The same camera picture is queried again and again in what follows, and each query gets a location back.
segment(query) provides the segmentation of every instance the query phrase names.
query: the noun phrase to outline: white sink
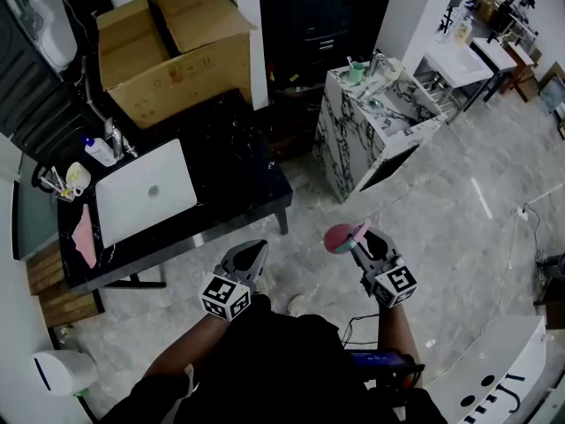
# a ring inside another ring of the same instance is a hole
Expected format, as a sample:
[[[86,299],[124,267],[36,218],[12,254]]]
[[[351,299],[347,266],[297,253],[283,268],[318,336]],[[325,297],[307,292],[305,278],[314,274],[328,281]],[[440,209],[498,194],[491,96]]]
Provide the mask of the white sink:
[[[183,149],[175,139],[96,184],[104,248],[171,218],[196,202]]]
[[[491,69],[466,44],[433,40],[424,57],[453,88],[493,77]]]

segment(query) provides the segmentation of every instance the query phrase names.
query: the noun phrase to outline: shoe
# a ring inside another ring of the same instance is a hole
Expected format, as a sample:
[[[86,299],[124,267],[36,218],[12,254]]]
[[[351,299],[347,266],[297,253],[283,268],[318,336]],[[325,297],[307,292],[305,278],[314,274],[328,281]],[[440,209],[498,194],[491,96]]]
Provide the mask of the shoe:
[[[306,297],[301,293],[292,297],[286,306],[285,314],[290,317],[299,317],[306,314]]]
[[[268,296],[268,287],[265,277],[258,276],[257,279],[255,280],[255,287],[256,287],[255,293]]]

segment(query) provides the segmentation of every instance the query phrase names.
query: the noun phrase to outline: pink object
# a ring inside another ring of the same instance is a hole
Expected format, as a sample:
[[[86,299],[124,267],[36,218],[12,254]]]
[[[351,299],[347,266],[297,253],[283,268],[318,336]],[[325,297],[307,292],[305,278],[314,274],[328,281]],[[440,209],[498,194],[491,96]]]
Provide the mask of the pink object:
[[[72,239],[77,251],[85,258],[88,267],[94,267],[96,265],[96,251],[94,250],[92,222],[90,221],[90,211],[87,204],[82,207],[82,217],[72,233]]]
[[[332,226],[324,235],[324,247],[333,254],[343,254],[361,241],[369,229],[369,220],[359,226],[341,223]]]

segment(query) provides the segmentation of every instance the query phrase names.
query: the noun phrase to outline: wooden bench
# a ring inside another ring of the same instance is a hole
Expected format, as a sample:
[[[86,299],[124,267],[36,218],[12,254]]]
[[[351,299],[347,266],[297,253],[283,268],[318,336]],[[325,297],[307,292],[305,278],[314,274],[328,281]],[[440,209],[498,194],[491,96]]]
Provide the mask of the wooden bench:
[[[39,297],[48,328],[104,312],[98,291],[78,293],[67,289],[58,241],[34,256],[26,266],[29,291]]]

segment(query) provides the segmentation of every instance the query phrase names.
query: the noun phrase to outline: fiducial marker cube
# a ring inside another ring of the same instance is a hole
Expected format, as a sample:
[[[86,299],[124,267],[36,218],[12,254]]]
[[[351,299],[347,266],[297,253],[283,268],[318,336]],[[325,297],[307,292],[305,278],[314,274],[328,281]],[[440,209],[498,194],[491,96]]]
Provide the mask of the fiducial marker cube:
[[[395,267],[375,278],[373,294],[385,307],[402,303],[416,290],[416,279],[405,265]]]
[[[251,305],[249,287],[211,272],[206,274],[198,296],[207,313],[229,322]]]

